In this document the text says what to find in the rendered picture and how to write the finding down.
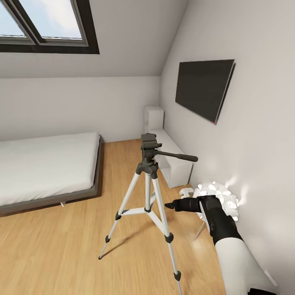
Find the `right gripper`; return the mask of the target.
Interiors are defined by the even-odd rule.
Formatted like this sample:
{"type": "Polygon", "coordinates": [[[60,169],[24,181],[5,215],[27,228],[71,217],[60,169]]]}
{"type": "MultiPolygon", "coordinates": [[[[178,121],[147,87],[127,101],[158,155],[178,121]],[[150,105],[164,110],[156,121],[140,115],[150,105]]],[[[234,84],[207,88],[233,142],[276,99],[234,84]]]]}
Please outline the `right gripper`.
{"type": "Polygon", "coordinates": [[[167,203],[164,205],[165,207],[168,207],[170,209],[175,209],[176,212],[180,212],[180,211],[194,212],[190,206],[191,199],[192,199],[191,197],[177,199],[177,200],[174,200],[172,203],[167,203]]]}

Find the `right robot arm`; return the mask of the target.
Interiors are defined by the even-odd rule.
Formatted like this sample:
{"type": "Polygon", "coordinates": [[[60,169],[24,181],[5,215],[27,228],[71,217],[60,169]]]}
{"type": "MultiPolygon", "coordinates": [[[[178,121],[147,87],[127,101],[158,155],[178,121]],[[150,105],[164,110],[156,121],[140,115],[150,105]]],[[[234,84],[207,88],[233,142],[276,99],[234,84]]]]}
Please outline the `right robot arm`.
{"type": "Polygon", "coordinates": [[[261,269],[238,233],[232,216],[223,211],[216,195],[189,197],[193,188],[183,188],[181,199],[164,204],[176,212],[203,214],[216,248],[226,295],[281,295],[261,269]]]}

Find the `camera tripod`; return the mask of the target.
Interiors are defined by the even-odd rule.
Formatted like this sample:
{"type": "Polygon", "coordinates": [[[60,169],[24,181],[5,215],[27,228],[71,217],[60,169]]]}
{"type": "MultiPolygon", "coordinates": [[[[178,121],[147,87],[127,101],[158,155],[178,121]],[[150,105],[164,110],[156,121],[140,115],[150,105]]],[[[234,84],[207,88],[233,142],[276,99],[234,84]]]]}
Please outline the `camera tripod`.
{"type": "Polygon", "coordinates": [[[146,134],[141,135],[142,162],[138,164],[138,167],[136,169],[136,173],[135,173],[133,180],[129,186],[129,189],[126,193],[123,203],[122,203],[119,211],[116,214],[115,223],[110,231],[109,236],[106,236],[106,238],[105,238],[106,244],[102,250],[101,255],[98,257],[98,259],[99,260],[101,259],[103,252],[105,251],[106,246],[111,239],[112,233],[117,225],[117,222],[119,219],[121,219],[122,216],[147,213],[150,216],[150,218],[154,221],[154,223],[158,226],[158,228],[161,230],[161,232],[164,234],[166,242],[168,243],[170,256],[171,256],[171,260],[172,260],[172,264],[173,264],[173,268],[174,268],[174,276],[177,281],[179,294],[182,295],[181,286],[180,286],[180,282],[179,282],[181,279],[181,272],[177,270],[175,257],[174,257],[172,244],[171,244],[173,242],[174,236],[171,232],[169,232],[166,214],[165,214],[163,201],[162,201],[162,197],[161,197],[160,187],[159,187],[159,183],[158,183],[158,179],[157,179],[158,178],[157,170],[158,170],[159,166],[158,166],[158,162],[155,162],[154,157],[157,154],[161,154],[161,155],[176,157],[178,159],[183,159],[183,160],[187,160],[187,161],[191,161],[191,162],[192,161],[197,162],[198,157],[191,156],[191,155],[185,155],[185,154],[173,154],[173,153],[158,151],[156,149],[159,147],[162,147],[162,143],[157,142],[156,136],[157,136],[156,134],[150,134],[150,133],[146,133],[146,134]],[[128,199],[134,189],[134,186],[138,180],[138,177],[142,171],[145,172],[145,207],[138,208],[138,209],[124,210],[124,208],[127,204],[127,201],[128,201],[128,199]],[[152,178],[152,182],[154,185],[154,192],[153,192],[152,196],[150,196],[151,178],[152,178]],[[162,222],[156,216],[156,214],[152,211],[152,206],[154,204],[155,199],[157,199],[162,222]]]}

